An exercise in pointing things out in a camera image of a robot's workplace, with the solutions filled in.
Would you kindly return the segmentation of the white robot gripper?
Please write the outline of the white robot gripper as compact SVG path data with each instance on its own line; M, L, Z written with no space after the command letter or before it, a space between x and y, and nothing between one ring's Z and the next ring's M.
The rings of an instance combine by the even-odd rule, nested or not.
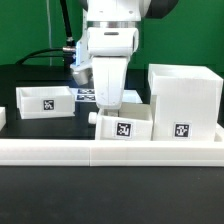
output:
M88 29L88 52L92 57L92 72L95 92L122 94L128 63L137 50L139 31L137 28ZM118 117L121 103L97 103L103 116Z

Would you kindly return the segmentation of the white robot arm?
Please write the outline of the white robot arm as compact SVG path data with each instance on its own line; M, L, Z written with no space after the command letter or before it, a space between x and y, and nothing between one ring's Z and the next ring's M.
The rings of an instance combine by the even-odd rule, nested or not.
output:
M128 63L139 46L137 23L162 19L179 0L80 0L83 34L70 65L79 85L93 81L97 107L116 116L122 105Z

